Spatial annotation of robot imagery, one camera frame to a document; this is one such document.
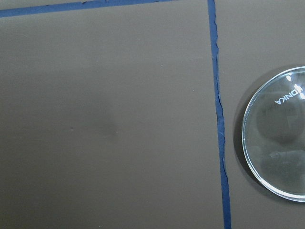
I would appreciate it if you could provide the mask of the glass lid with purple knob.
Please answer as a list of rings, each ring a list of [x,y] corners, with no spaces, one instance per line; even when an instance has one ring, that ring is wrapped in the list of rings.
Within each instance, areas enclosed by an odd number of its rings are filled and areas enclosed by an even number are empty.
[[[272,193],[305,200],[305,68],[287,69],[260,86],[242,121],[242,147],[254,177]]]

